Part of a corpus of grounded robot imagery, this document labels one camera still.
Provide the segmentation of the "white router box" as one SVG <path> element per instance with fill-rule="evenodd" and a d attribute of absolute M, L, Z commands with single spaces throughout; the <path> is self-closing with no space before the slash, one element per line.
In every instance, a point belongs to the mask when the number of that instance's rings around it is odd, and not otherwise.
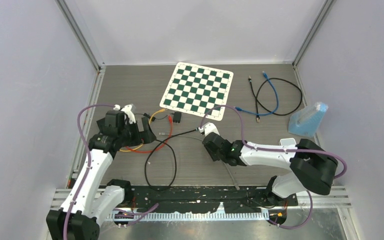
<path fill-rule="evenodd" d="M 296 140 L 294 139 L 294 138 L 282 138 L 282 139 L 280 139 L 279 140 L 279 144 L 281 145 L 281 146 L 289 146 L 289 145 L 296 145 L 297 144 L 297 142 L 296 142 Z"/>

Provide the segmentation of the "black network switch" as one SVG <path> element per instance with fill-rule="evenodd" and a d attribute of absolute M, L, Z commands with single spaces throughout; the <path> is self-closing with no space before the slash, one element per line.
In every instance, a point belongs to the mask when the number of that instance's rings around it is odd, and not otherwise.
<path fill-rule="evenodd" d="M 140 136 L 140 139 L 142 140 L 142 143 L 150 144 L 154 142 L 157 139 L 157 137 L 153 133 L 148 119 L 146 117 L 142 117 L 141 123 L 142 123 L 143 130 L 139 132 L 139 136 Z"/>

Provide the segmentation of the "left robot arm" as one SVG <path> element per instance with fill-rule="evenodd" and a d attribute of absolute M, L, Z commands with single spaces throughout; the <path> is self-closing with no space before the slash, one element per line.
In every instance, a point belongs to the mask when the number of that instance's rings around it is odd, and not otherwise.
<path fill-rule="evenodd" d="M 142 121 L 144 130 L 139 131 L 131 105 L 109 110 L 99 122 L 99 133 L 86 144 L 86 160 L 73 188 L 59 209 L 51 209 L 46 216 L 53 240 L 97 240 L 113 210 L 133 202 L 134 192 L 127 180 L 112 179 L 99 197 L 96 194 L 121 148 L 150 143 L 156 137 L 146 119 Z"/>

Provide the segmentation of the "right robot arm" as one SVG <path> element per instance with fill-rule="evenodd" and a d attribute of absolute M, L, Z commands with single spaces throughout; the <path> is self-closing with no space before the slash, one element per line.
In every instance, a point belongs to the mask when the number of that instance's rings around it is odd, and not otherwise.
<path fill-rule="evenodd" d="M 322 148 L 309 139 L 295 145 L 263 145 L 249 141 L 229 142 L 211 132 L 202 141 L 213 161 L 230 166 L 269 166 L 289 170 L 273 176 L 264 196 L 271 205 L 279 205 L 289 196 L 310 191 L 326 196 L 331 192 L 338 161 L 324 154 Z"/>

